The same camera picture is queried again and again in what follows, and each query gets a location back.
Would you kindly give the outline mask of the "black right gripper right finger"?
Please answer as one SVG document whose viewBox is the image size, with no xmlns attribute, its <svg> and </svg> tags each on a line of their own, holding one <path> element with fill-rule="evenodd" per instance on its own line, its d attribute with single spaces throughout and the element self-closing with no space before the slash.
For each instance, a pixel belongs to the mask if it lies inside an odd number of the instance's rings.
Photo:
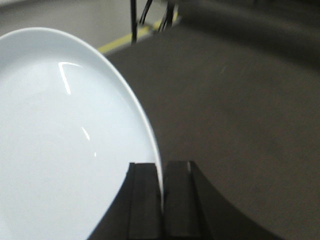
<svg viewBox="0 0 320 240">
<path fill-rule="evenodd" d="M 166 240 L 278 240 L 209 182 L 193 161 L 170 161 L 163 175 Z"/>
</svg>

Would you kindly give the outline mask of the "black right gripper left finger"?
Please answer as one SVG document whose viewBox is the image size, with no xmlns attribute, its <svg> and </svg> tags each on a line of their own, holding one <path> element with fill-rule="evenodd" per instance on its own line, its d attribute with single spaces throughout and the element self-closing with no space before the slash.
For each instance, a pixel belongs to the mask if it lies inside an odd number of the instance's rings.
<svg viewBox="0 0 320 240">
<path fill-rule="evenodd" d="M 133 163 L 90 240 L 159 240 L 161 193 L 154 163 Z"/>
</svg>

